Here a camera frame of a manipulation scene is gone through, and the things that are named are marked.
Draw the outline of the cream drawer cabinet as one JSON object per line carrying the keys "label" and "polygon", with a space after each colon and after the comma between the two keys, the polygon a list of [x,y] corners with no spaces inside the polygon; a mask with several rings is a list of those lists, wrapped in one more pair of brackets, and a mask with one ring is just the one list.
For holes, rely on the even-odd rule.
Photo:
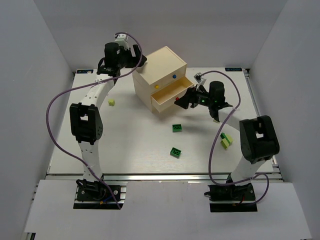
{"label": "cream drawer cabinet", "polygon": [[[149,54],[145,64],[132,73],[135,93],[150,112],[159,113],[152,105],[150,84],[163,80],[170,72],[183,67],[187,71],[187,63],[168,46],[164,46]],[[186,92],[187,90],[176,97],[181,98]]]}

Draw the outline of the green and lime lego stack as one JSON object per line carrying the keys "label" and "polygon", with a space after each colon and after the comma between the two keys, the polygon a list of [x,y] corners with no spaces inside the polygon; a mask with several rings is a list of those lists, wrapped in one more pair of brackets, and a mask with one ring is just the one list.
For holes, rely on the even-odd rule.
{"label": "green and lime lego stack", "polygon": [[233,138],[229,134],[225,134],[224,132],[220,134],[220,137],[221,137],[220,143],[222,147],[225,150],[227,150],[228,147],[233,144]]}

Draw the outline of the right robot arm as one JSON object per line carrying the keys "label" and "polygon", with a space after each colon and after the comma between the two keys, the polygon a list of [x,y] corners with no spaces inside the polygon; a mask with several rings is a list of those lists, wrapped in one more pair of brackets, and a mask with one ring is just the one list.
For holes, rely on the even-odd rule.
{"label": "right robot arm", "polygon": [[241,113],[239,105],[233,107],[226,102],[224,84],[212,81],[209,91],[201,86],[190,87],[186,93],[177,98],[175,105],[183,108],[195,108],[198,105],[207,107],[210,116],[221,123],[209,153],[208,173],[212,176],[211,161],[215,145],[224,125],[228,124],[239,131],[241,159],[237,167],[229,175],[226,183],[211,181],[221,187],[244,186],[255,178],[258,169],[280,151],[278,138],[269,116],[257,116],[246,119]]}

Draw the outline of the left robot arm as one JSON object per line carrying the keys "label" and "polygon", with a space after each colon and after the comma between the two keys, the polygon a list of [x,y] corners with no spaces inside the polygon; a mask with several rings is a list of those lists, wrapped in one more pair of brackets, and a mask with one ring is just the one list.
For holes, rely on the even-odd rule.
{"label": "left robot arm", "polygon": [[104,176],[99,160],[99,139],[103,135],[103,121],[100,107],[115,86],[121,69],[141,67],[146,60],[137,44],[132,47],[115,42],[105,44],[104,57],[97,67],[96,85],[79,103],[69,107],[71,133],[78,142],[85,162],[83,178],[76,181],[80,201],[101,201],[112,195],[102,183]]}

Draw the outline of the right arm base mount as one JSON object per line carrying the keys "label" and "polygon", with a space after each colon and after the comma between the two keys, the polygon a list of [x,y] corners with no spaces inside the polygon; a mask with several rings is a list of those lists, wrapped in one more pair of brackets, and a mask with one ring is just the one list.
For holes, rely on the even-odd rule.
{"label": "right arm base mount", "polygon": [[257,212],[256,195],[253,185],[209,185],[204,196],[209,198],[211,213]]}

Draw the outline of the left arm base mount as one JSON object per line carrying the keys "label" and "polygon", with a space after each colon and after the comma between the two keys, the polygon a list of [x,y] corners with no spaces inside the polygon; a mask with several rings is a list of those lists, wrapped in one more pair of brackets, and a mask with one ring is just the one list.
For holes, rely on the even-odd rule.
{"label": "left arm base mount", "polygon": [[75,210],[120,210],[124,204],[124,186],[109,185],[99,181],[76,180],[77,188],[73,203]]}

